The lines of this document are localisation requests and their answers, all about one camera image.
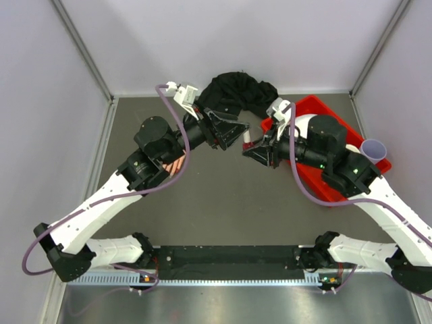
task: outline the black fabric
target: black fabric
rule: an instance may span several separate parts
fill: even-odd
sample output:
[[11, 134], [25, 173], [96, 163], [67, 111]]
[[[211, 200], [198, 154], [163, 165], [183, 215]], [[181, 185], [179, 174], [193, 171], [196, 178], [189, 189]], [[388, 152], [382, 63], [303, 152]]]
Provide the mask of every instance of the black fabric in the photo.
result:
[[249, 110], [265, 119], [267, 108], [278, 96], [276, 88], [268, 82], [258, 83], [244, 72], [228, 72], [213, 78], [198, 102], [212, 110], [237, 116], [241, 110]]

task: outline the cup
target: cup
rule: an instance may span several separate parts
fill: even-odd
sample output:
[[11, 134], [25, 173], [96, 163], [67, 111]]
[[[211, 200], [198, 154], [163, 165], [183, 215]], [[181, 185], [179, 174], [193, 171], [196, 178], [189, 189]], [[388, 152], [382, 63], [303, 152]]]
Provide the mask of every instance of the cup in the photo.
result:
[[372, 138], [363, 141], [360, 152], [373, 164], [377, 164], [387, 156], [387, 149], [384, 144]]

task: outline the orange object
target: orange object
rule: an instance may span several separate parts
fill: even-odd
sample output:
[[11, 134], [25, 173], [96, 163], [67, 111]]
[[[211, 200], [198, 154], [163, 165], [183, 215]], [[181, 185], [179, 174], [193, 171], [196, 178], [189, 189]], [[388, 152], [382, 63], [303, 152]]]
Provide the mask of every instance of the orange object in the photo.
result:
[[[346, 144], [351, 144], [357, 148], [360, 148], [364, 138], [355, 130], [353, 130], [351, 126], [349, 126], [343, 119], [336, 115], [316, 96], [307, 96], [296, 103], [296, 117], [306, 115], [308, 113], [314, 113], [317, 115], [330, 115], [336, 118], [339, 123], [348, 130], [346, 135]], [[273, 122], [271, 118], [264, 119], [261, 122], [261, 128], [264, 132], [266, 132], [271, 128], [272, 123]], [[378, 162], [376, 166], [382, 174], [392, 168], [392, 164], [387, 159]], [[322, 170], [315, 169], [314, 167], [308, 167], [299, 163], [297, 163], [297, 170], [299, 176], [321, 200], [330, 202], [346, 200], [346, 198], [343, 197], [338, 191], [330, 188], [329, 185], [321, 179]]]

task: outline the wall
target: wall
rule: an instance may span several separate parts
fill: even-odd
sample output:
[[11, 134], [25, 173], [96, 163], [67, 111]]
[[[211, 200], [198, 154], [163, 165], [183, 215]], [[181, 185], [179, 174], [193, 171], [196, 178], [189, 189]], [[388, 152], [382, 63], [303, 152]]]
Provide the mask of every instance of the wall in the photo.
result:
[[[107, 102], [48, 1], [3, 2], [0, 43], [0, 322], [35, 324], [51, 275], [21, 258], [80, 202]], [[48, 266], [40, 248], [29, 263]]]
[[280, 93], [348, 90], [399, 0], [63, 0], [111, 91], [244, 70]]
[[358, 94], [368, 136], [382, 140], [396, 192], [432, 224], [432, 2], [413, 1]]

